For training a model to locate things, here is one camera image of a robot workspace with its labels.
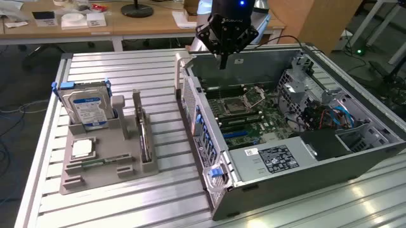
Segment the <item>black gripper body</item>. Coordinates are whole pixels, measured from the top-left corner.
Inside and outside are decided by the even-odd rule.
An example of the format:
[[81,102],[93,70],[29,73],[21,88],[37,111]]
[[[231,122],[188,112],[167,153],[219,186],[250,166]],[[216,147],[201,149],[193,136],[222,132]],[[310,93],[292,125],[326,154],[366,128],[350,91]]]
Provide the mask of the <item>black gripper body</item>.
[[211,16],[220,16],[222,27],[220,40],[224,50],[224,31],[228,27],[248,27],[252,25],[251,14],[254,10],[252,0],[215,0],[212,1]]

